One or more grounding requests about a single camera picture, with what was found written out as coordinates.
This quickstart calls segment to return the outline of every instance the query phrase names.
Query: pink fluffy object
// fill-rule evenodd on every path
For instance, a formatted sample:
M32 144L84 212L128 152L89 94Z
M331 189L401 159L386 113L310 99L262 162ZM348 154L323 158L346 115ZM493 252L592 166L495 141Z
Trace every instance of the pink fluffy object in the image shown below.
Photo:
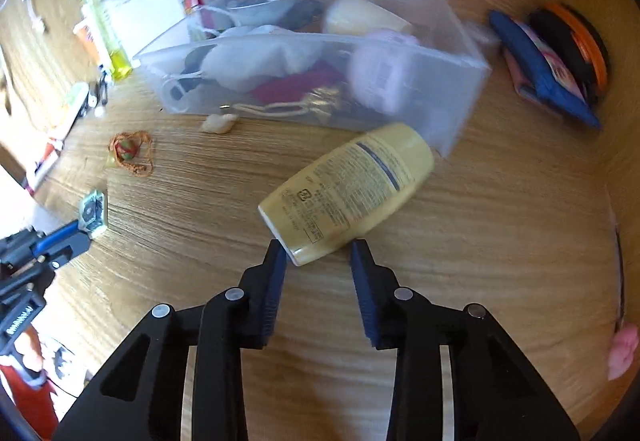
M638 327L634 324L622 326L613 335L609 350L609 381L626 373L634 361L634 352L638 347Z

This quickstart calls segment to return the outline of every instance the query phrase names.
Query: translucent storage box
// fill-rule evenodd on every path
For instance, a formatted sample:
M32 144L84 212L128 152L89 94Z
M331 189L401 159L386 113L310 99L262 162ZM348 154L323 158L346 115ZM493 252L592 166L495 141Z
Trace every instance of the translucent storage box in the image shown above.
M445 0L215 0L135 59L171 113L404 122L443 156L489 73Z

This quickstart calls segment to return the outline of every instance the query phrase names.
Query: yellow bottle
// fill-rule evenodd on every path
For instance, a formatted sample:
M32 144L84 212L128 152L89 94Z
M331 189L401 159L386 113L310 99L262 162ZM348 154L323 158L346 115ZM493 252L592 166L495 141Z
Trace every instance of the yellow bottle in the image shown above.
M398 210L433 170L420 135L392 124L303 168L258 206L295 265L335 251Z

